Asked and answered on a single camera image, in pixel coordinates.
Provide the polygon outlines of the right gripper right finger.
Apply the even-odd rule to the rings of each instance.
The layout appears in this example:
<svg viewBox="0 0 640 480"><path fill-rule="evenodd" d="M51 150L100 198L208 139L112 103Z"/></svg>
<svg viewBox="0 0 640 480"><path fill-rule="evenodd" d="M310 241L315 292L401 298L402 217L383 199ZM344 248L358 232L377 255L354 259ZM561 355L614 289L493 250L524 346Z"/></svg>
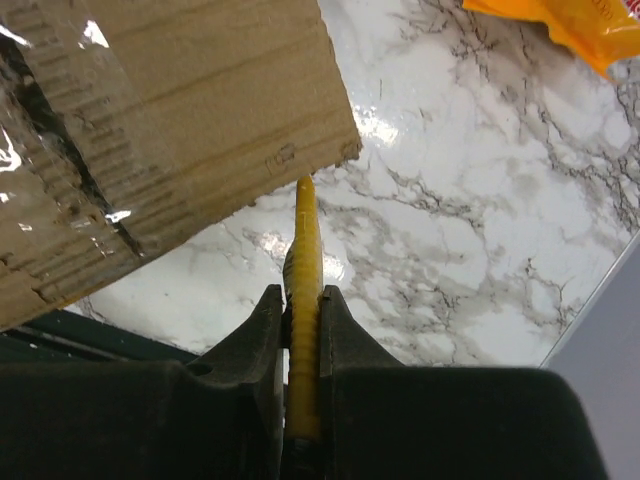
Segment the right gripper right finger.
<svg viewBox="0 0 640 480"><path fill-rule="evenodd" d="M408 366L321 300L321 411L330 479L604 479L582 405L558 374Z"/></svg>

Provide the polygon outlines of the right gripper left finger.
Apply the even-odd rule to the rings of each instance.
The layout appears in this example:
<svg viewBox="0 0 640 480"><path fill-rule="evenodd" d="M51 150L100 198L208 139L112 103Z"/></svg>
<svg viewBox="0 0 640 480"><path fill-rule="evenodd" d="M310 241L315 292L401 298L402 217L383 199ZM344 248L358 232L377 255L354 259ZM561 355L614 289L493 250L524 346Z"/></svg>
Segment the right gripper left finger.
<svg viewBox="0 0 640 480"><path fill-rule="evenodd" d="M283 302L190 363L1 367L5 479L269 479L282 444Z"/></svg>

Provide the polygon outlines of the yellow utility knife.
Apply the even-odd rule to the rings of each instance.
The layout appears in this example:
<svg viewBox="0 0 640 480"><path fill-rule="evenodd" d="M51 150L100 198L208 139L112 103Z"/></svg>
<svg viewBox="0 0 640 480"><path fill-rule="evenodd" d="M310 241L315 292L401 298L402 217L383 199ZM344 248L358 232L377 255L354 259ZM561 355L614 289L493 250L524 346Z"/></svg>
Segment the yellow utility knife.
<svg viewBox="0 0 640 480"><path fill-rule="evenodd" d="M281 477L317 479L321 442L318 384L323 261L316 192L309 175L296 184L294 239L283 267L283 281L291 310L291 328Z"/></svg>

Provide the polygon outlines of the brown cardboard express box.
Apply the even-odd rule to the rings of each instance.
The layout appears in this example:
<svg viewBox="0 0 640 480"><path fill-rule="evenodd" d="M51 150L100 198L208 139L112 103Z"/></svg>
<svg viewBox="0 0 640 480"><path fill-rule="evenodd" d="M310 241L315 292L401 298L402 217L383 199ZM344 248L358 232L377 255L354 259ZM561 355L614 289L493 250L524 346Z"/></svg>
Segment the brown cardboard express box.
<svg viewBox="0 0 640 480"><path fill-rule="evenodd" d="M1 325L361 147L314 1L5 1Z"/></svg>

